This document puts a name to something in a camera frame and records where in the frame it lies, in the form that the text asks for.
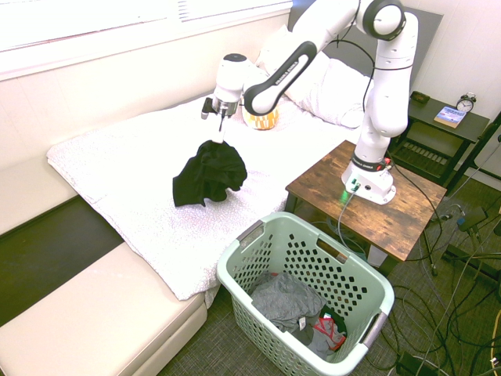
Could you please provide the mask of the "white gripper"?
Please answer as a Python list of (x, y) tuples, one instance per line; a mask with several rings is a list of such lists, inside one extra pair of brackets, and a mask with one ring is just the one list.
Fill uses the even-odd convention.
[(211, 120), (211, 140), (215, 143), (223, 143), (226, 132), (226, 116), (214, 114)]

